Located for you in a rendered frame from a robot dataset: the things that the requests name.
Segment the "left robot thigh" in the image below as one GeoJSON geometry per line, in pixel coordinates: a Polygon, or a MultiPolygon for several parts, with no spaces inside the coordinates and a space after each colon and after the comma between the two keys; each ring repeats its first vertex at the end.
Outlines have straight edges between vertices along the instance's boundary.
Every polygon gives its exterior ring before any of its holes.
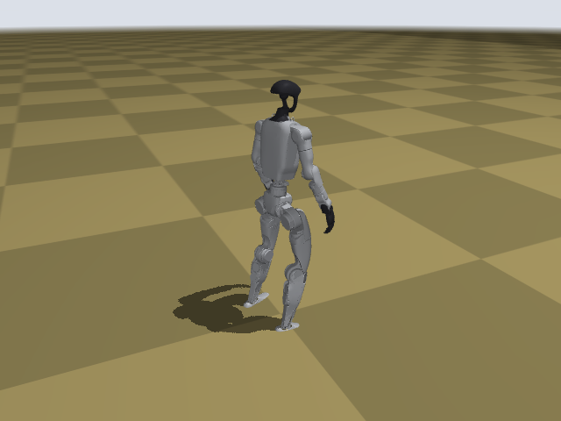
{"type": "Polygon", "coordinates": [[[278,237],[281,219],[270,215],[263,206],[263,196],[255,201],[255,207],[261,214],[260,227],[263,245],[256,252],[256,259],[268,263],[273,258],[273,250],[278,237]]]}

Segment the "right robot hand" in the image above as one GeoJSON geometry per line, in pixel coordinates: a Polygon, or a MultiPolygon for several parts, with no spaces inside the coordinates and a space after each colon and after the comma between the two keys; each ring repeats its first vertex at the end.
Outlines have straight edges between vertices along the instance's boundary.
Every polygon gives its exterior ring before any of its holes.
{"type": "Polygon", "coordinates": [[[331,205],[330,209],[328,210],[327,205],[322,204],[321,205],[321,210],[322,210],[322,213],[324,213],[326,215],[326,221],[327,221],[327,226],[328,226],[324,233],[329,233],[332,230],[333,225],[335,223],[335,220],[334,220],[335,216],[334,216],[333,207],[331,205]]]}

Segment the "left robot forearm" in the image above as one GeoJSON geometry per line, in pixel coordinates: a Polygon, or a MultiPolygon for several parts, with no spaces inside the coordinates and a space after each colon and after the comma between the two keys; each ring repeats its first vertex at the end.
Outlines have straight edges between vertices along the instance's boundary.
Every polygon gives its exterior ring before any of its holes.
{"type": "Polygon", "coordinates": [[[272,179],[263,176],[263,172],[262,172],[262,167],[261,167],[261,166],[258,166],[258,165],[256,165],[255,163],[253,163],[253,166],[254,166],[254,168],[255,168],[255,171],[258,172],[261,181],[265,184],[266,188],[269,189],[269,188],[270,188],[270,184],[273,183],[273,182],[272,182],[272,179]]]}

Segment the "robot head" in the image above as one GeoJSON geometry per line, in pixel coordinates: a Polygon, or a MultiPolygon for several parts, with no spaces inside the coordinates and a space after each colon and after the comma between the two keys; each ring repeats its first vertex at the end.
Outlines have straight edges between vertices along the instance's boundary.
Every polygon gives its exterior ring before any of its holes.
{"type": "Polygon", "coordinates": [[[276,114],[269,120],[274,122],[285,122],[288,121],[288,113],[293,112],[297,105],[298,96],[301,93],[301,88],[289,80],[277,81],[270,90],[273,94],[279,94],[282,100],[283,106],[277,108],[276,114]],[[287,98],[292,96],[294,98],[294,104],[291,108],[288,108],[287,98]]]}

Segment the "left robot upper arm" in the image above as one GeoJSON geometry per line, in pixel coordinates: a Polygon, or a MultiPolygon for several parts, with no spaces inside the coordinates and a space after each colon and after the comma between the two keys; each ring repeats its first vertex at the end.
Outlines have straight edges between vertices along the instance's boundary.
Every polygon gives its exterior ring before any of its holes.
{"type": "Polygon", "coordinates": [[[259,120],[255,124],[255,138],[254,138],[253,147],[252,147],[252,161],[258,166],[261,166],[261,163],[260,163],[260,139],[261,139],[261,126],[262,126],[264,120],[265,119],[259,120]]]}

